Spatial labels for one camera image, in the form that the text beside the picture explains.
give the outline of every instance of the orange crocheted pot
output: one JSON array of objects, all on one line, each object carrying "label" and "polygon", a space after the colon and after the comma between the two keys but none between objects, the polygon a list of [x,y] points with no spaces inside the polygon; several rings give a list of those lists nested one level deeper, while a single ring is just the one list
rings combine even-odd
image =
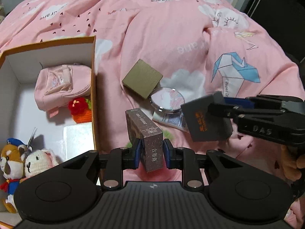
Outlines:
[{"label": "orange crocheted pot", "polygon": [[76,115],[72,115],[73,120],[76,123],[86,123],[92,121],[92,112],[90,109],[85,109],[84,112]]}]

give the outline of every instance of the finger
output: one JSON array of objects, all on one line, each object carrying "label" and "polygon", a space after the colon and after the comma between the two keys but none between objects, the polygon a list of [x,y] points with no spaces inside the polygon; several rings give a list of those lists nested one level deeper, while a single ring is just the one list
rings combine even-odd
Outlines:
[{"label": "finger", "polygon": [[297,169],[295,157],[288,151],[287,146],[281,146],[281,161],[283,166]]},{"label": "finger", "polygon": [[302,176],[301,171],[299,169],[283,166],[283,170],[285,177],[292,181],[296,181]]},{"label": "finger", "polygon": [[297,161],[296,161],[296,166],[299,169],[305,168],[305,155],[299,156]]}]

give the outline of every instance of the pink bedspread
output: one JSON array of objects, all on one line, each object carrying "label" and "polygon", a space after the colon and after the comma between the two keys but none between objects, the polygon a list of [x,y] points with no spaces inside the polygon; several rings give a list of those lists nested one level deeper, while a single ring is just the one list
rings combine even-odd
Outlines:
[{"label": "pink bedspread", "polygon": [[[225,0],[26,0],[0,25],[0,50],[51,39],[96,35],[100,140],[105,152],[128,143],[125,110],[147,101],[131,94],[122,79],[138,59],[164,75],[161,86],[193,100],[215,91],[224,96],[292,95],[305,99],[298,67],[267,32]],[[194,143],[190,135],[162,126],[174,146],[226,154],[284,178],[277,144],[241,135],[227,142]],[[142,166],[125,180],[180,180],[178,170],[147,174]],[[289,223],[303,223],[301,205]]]}]

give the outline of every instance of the pink pouch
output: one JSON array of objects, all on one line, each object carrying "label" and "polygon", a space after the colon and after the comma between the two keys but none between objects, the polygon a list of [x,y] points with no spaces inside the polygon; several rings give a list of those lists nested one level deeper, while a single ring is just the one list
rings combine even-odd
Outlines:
[{"label": "pink pouch", "polygon": [[40,110],[52,111],[76,97],[90,95],[90,87],[91,68],[76,64],[59,65],[40,71],[34,98]]}]

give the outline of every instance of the metal screw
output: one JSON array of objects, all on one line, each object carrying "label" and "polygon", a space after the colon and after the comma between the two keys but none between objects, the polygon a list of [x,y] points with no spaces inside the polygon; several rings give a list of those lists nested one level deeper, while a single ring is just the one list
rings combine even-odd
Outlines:
[{"label": "metal screw", "polygon": [[191,180],[191,181],[188,181],[187,185],[191,188],[199,188],[202,186],[202,182],[200,182],[198,180]]},{"label": "metal screw", "polygon": [[107,188],[114,188],[118,186],[119,182],[116,180],[107,180],[104,182],[104,186]]}]

